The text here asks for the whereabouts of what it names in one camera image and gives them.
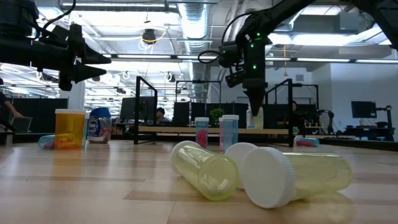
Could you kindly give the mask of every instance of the person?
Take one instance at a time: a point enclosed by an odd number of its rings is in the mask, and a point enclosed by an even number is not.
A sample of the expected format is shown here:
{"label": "person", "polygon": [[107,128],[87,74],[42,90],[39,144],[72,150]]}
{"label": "person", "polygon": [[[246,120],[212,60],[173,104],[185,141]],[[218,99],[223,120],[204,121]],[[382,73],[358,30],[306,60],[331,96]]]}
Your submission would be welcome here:
{"label": "person", "polygon": [[164,117],[165,111],[163,108],[158,108],[156,110],[156,123],[159,124],[160,122],[168,122],[169,119]]}
{"label": "person", "polygon": [[[304,124],[305,119],[302,115],[300,115],[300,113],[297,112],[297,103],[295,101],[293,101],[292,111],[293,111],[293,120],[291,121],[291,123],[292,123],[293,127],[297,127],[301,133],[304,132],[305,131],[305,124]],[[285,126],[286,128],[288,128],[289,123],[290,123],[288,115],[285,115],[282,120],[283,121],[278,122],[278,125]]]}
{"label": "person", "polygon": [[24,116],[18,112],[12,103],[7,99],[3,92],[0,91],[0,105],[6,105],[15,118],[23,118]]}

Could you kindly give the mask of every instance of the white cap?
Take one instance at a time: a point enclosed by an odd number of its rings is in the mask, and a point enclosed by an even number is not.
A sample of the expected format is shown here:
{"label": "white cap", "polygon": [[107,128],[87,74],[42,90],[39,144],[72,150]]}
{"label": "white cap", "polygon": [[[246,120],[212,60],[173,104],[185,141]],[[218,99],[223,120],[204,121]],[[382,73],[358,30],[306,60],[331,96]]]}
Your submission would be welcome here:
{"label": "white cap", "polygon": [[174,146],[174,148],[172,149],[172,152],[171,152],[171,154],[170,154],[170,161],[172,162],[172,168],[173,168],[174,172],[178,173],[177,169],[175,168],[175,164],[174,164],[175,154],[176,154],[176,153],[178,152],[178,150],[181,149],[182,147],[185,147],[185,146],[192,146],[192,145],[193,145],[193,146],[200,147],[200,145],[199,145],[198,143],[193,142],[193,141],[182,141],[182,142],[180,142],[180,143],[178,143],[178,144],[176,144],[176,145]]}
{"label": "white cap", "polygon": [[70,109],[56,109],[55,114],[81,114],[86,115],[86,111],[70,110]]}
{"label": "white cap", "polygon": [[293,167],[277,149],[259,147],[249,152],[243,162],[241,177],[251,201],[262,208],[282,207],[294,196]]}
{"label": "white cap", "polygon": [[236,119],[236,120],[239,120],[239,115],[227,114],[227,115],[223,115],[223,119]]}
{"label": "white cap", "polygon": [[255,148],[257,148],[257,146],[253,145],[251,143],[239,142],[239,143],[236,143],[236,144],[233,144],[232,146],[230,146],[225,152],[225,155],[228,156],[233,161],[235,161],[236,166],[238,167],[238,171],[239,171],[238,187],[240,189],[244,188],[242,178],[240,178],[241,173],[242,173],[243,160],[244,160],[245,156]]}
{"label": "white cap", "polygon": [[209,122],[209,118],[195,118],[195,122],[197,121],[207,121]]}

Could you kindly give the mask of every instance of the ceiling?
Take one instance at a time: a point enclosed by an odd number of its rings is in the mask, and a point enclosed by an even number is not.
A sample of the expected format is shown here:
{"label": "ceiling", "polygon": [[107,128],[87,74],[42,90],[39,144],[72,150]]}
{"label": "ceiling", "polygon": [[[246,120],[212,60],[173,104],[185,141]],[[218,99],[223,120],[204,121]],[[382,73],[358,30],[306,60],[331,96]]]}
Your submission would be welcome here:
{"label": "ceiling", "polygon": [[[40,11],[39,24],[43,26],[68,9],[72,0],[36,0]],[[72,22],[83,26],[86,43],[102,54],[168,54],[186,55],[196,45],[206,49],[218,50],[226,25],[237,15],[257,9],[265,9],[277,4],[278,0],[174,0],[166,9],[163,1],[125,1],[125,0],[81,0],[76,9],[57,25],[67,28]],[[186,10],[193,4],[203,13],[193,16]],[[233,39],[244,19],[235,22],[227,35]],[[141,34],[145,29],[155,29],[159,39],[154,45],[142,43]],[[281,24],[269,38],[275,43],[266,48],[268,56],[279,57],[331,57],[331,58],[384,58],[391,52],[385,42],[386,36],[374,24],[371,17],[359,13],[345,1],[316,1],[300,14]],[[108,73],[100,82],[86,81],[87,110],[97,106],[108,106],[112,114],[118,114],[121,99],[134,96],[137,76],[144,77],[158,89],[159,104],[172,114],[175,96],[175,83],[166,80],[170,73],[176,80],[206,79],[216,80],[219,73],[209,74],[210,66],[199,67],[198,63],[175,62],[137,62],[131,59],[117,60],[109,65],[96,65]],[[274,62],[267,67],[304,67],[312,71],[320,63]],[[45,70],[46,75],[58,77],[56,71]],[[7,87],[6,93],[14,96],[59,97],[59,89],[54,83],[44,81],[35,68],[4,64],[0,76],[6,84],[34,85],[33,87]],[[126,91],[121,94],[114,88]],[[206,98],[207,85],[184,86],[178,100],[201,101]]]}

